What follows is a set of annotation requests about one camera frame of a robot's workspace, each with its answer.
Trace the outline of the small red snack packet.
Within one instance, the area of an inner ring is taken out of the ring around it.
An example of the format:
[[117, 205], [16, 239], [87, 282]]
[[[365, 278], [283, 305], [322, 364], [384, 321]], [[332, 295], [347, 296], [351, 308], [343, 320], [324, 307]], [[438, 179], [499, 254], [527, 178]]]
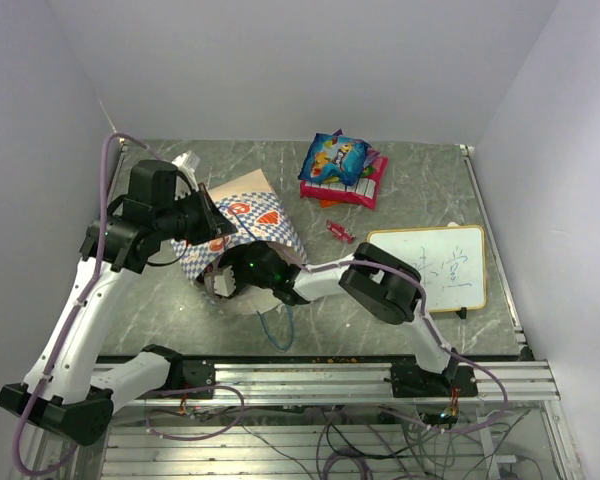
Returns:
[[355, 236], [352, 235], [348, 229], [338, 224], [337, 222], [327, 220], [326, 228], [336, 239], [338, 239], [341, 242], [352, 244], [355, 240]]

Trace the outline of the orange snack packet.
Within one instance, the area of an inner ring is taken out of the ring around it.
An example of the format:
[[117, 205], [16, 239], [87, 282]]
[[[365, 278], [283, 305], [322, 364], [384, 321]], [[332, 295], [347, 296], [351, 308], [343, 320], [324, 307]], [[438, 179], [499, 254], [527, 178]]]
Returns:
[[335, 205], [338, 205], [339, 202], [338, 201], [333, 201], [333, 200], [325, 200], [325, 199], [321, 199], [319, 201], [319, 204], [322, 208], [329, 208]]

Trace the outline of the blue checkered paper bag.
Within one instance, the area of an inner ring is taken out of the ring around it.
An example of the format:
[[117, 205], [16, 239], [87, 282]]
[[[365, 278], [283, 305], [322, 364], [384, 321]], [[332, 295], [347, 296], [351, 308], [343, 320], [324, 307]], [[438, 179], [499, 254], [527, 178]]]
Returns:
[[[262, 170], [254, 170], [210, 191], [220, 212], [237, 228], [233, 235], [200, 245], [173, 240], [171, 245], [192, 285], [226, 315], [257, 315], [281, 309], [272, 287], [308, 262], [306, 250], [282, 201]], [[212, 275], [231, 266], [239, 293], [216, 296]]]

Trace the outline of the red white snack bag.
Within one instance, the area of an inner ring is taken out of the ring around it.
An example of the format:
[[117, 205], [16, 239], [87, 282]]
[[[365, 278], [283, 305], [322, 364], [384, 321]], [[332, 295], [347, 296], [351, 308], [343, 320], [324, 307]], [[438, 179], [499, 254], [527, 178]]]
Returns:
[[339, 203], [361, 205], [370, 210], [376, 208], [381, 180], [388, 165], [388, 158], [380, 156], [373, 164], [374, 171], [371, 175], [359, 178], [351, 186], [341, 182], [315, 184], [302, 181], [300, 183], [300, 196], [302, 198], [325, 199], [338, 201]]

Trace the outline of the blue candy bag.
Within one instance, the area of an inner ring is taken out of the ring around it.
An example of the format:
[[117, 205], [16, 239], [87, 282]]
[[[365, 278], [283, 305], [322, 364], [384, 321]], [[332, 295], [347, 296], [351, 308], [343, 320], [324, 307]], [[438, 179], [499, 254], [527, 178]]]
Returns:
[[352, 186], [364, 170], [370, 148], [371, 146], [361, 139], [317, 133], [306, 154], [298, 179], [323, 184], [335, 178], [345, 186]]

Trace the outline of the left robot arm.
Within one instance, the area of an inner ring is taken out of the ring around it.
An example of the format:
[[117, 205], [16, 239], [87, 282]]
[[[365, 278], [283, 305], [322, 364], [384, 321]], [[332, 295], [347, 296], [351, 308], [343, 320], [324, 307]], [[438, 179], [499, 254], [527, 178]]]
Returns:
[[0, 390], [0, 407], [80, 446], [94, 444], [112, 416], [155, 390], [172, 397], [185, 382], [181, 354], [158, 345], [104, 374], [94, 371], [116, 305], [165, 241], [196, 246], [235, 232], [195, 170], [182, 162], [142, 160], [126, 194], [94, 221], [80, 248], [74, 287], [31, 370]]

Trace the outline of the green yellow candy bag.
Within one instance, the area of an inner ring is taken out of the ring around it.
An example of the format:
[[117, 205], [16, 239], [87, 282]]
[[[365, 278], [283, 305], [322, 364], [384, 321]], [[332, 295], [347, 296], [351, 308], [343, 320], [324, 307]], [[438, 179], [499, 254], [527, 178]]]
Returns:
[[378, 150], [375, 150], [375, 149], [367, 150], [367, 155], [366, 155], [366, 158], [365, 158], [365, 161], [363, 164], [363, 170], [360, 174], [361, 178], [367, 177], [373, 173], [373, 171], [374, 171], [373, 164], [378, 157], [380, 157], [380, 152]]

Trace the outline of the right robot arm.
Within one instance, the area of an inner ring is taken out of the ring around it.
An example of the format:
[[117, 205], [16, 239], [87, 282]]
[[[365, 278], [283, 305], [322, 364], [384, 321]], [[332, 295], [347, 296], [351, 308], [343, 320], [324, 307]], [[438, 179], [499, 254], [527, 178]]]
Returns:
[[391, 367], [386, 381], [397, 398], [475, 397], [475, 368], [460, 359], [427, 310], [420, 273], [368, 242], [340, 260], [295, 265], [263, 241], [238, 246], [221, 257], [228, 278], [214, 292], [235, 297], [249, 287], [273, 294], [286, 306], [306, 305], [323, 297], [353, 300], [376, 319], [406, 330], [414, 359]]

